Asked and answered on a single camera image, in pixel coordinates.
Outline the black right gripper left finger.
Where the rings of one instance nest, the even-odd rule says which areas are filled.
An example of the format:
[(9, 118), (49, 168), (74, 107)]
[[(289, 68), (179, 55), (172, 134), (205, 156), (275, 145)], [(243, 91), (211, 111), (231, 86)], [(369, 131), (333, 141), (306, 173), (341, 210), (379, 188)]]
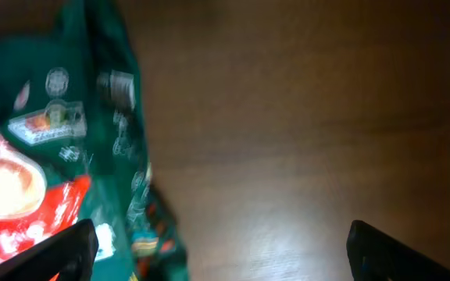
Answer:
[(0, 281), (90, 281), (98, 238), (84, 219), (0, 264)]

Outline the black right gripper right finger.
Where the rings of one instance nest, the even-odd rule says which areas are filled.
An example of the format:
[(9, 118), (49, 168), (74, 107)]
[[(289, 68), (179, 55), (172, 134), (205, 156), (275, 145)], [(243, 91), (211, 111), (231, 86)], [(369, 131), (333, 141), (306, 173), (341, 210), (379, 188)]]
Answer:
[(450, 281), (450, 269), (362, 220), (352, 222), (346, 250), (354, 281)]

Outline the green Nescafe coffee bag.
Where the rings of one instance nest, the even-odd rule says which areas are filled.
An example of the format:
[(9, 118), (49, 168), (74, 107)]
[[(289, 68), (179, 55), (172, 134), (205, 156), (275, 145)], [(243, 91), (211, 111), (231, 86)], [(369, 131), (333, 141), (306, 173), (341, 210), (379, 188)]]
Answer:
[(188, 279), (142, 113), (115, 2), (70, 1), (51, 32), (0, 38), (0, 264), (90, 219), (91, 280)]

